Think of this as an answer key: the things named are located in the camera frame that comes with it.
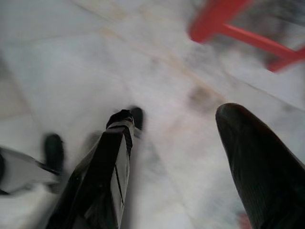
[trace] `marble floor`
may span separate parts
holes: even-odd
[[[239,229],[244,209],[215,110],[225,102],[244,105],[305,162],[305,65],[274,74],[264,68],[265,53],[251,46],[221,36],[192,42],[187,26],[201,4],[0,2],[0,145],[42,160],[41,138],[55,131],[72,171],[85,138],[136,104],[146,112],[146,131],[133,158],[122,227]],[[260,16],[250,11],[234,23],[251,28]],[[286,28],[277,37],[282,42],[305,41],[304,27]],[[0,228],[39,228],[55,198],[40,186],[0,197]]]

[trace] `red plastic chair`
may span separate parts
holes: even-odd
[[[305,47],[294,51],[264,36],[226,24],[250,2],[251,0],[209,0],[191,25],[190,38],[195,42],[202,43],[215,33],[223,33],[271,52],[278,56],[275,61],[267,65],[267,69],[272,72],[305,60]]]

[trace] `red chair leg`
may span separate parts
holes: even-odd
[[[189,30],[190,38],[203,42],[218,32],[222,25],[230,20],[251,0],[209,0],[197,16]]]
[[[305,60],[305,47],[303,47],[299,51],[295,52],[294,57],[279,58],[279,59],[271,62],[270,64],[268,64],[267,69],[272,71],[272,72],[277,72],[277,71],[285,68],[286,66],[288,66],[292,63],[299,62],[299,61],[302,61],[302,60]]]

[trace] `white floor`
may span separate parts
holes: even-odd
[[[41,137],[55,131],[72,170],[88,134],[114,112],[142,107],[133,229],[239,228],[244,210],[214,120],[222,103],[243,104],[305,161],[303,63],[274,74],[240,42],[190,41],[187,25],[200,1],[73,1],[0,3],[0,145],[41,159]],[[299,45],[304,30],[291,28]],[[37,187],[1,198],[0,228],[33,227],[46,196]]]

